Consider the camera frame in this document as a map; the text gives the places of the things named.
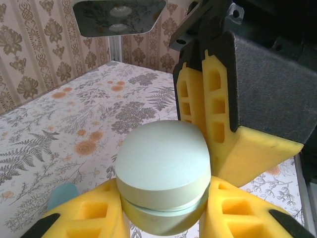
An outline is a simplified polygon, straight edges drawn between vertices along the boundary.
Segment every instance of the pale green disc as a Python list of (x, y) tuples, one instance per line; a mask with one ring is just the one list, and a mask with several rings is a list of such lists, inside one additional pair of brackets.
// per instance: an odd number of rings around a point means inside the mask
[(211, 180), (210, 156), (196, 126), (178, 120), (156, 121), (126, 136), (115, 172), (118, 189), (130, 203), (177, 211), (203, 196)]
[(155, 236), (174, 236), (189, 230), (201, 218), (207, 206), (209, 189), (193, 206), (175, 212), (159, 212), (135, 206), (121, 197), (127, 218), (139, 229)]

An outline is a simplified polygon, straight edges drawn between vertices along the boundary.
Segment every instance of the blue object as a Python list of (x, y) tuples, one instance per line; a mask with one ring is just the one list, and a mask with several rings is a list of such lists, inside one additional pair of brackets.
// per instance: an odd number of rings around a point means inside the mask
[(64, 183), (57, 186), (51, 193), (47, 211), (68, 202), (69, 200), (79, 196), (79, 192), (73, 183)]

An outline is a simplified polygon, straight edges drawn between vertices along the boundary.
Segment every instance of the patterned wallpaper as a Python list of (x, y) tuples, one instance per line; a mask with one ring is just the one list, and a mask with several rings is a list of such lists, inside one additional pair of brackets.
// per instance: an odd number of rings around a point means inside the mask
[(169, 3), (151, 32), (123, 36), (123, 62), (172, 73), (179, 52), (168, 48), (169, 38), (185, 16), (185, 8)]
[(0, 114), (110, 60), (107, 37), (77, 31), (69, 0), (0, 3)]

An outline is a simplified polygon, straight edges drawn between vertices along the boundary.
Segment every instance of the table surface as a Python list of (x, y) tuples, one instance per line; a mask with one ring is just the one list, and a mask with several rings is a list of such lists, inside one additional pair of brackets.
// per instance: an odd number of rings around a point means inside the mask
[[(126, 134), (166, 119), (177, 119), (172, 75), (114, 61), (2, 116), (1, 237), (21, 237), (45, 213), (56, 186), (73, 182), (84, 193), (114, 178)], [(242, 189), (303, 223), (293, 159)], [(196, 224), (171, 238), (198, 236)], [(131, 224), (131, 237), (156, 236)]]

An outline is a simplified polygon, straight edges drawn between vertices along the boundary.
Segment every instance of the stacked discs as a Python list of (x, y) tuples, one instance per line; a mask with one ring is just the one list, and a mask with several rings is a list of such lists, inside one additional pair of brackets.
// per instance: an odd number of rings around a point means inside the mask
[(172, 236), (201, 217), (211, 180), (207, 144), (187, 122), (163, 120), (130, 132), (115, 165), (122, 208), (130, 221), (157, 236)]

